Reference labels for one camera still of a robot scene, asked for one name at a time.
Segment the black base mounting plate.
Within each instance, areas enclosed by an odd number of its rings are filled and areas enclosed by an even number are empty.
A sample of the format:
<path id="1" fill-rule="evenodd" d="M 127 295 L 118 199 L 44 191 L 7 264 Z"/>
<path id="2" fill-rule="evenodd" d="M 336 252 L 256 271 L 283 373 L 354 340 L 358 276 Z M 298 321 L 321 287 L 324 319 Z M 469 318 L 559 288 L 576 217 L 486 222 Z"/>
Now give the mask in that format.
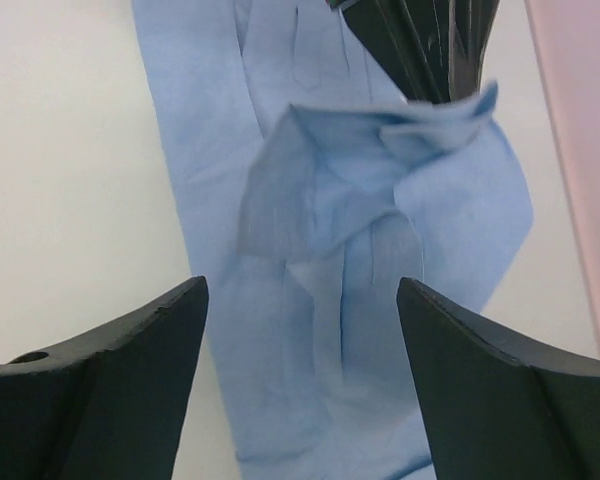
<path id="1" fill-rule="evenodd" d="M 479 91 L 499 0 L 330 1 L 407 99 L 456 102 Z"/>

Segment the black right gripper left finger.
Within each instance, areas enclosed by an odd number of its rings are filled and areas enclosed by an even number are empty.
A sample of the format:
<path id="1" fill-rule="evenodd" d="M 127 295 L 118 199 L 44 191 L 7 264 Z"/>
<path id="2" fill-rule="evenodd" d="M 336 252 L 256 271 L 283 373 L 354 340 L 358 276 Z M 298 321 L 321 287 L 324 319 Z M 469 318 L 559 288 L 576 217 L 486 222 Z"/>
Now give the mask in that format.
<path id="1" fill-rule="evenodd" d="M 208 301 L 194 277 L 0 364 L 0 479 L 170 478 Z"/>

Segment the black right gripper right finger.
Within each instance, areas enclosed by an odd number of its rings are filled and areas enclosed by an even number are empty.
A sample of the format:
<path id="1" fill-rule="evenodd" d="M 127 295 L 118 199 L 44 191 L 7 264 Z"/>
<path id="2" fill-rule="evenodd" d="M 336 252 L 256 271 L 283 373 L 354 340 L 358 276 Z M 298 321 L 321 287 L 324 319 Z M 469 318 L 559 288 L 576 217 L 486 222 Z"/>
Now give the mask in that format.
<path id="1" fill-rule="evenodd" d="M 438 478 L 600 480 L 600 360 L 414 279 L 397 305 Z"/>

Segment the light blue long sleeve shirt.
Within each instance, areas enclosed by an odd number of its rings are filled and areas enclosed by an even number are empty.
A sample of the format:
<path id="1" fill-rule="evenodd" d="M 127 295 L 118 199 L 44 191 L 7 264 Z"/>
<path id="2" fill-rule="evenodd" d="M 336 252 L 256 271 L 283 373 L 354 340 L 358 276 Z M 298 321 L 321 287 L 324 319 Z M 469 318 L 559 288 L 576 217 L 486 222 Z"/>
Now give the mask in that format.
<path id="1" fill-rule="evenodd" d="M 137 1 L 246 479 L 431 479 L 396 303 L 482 309 L 532 221 L 496 84 L 406 102 L 318 1 Z"/>

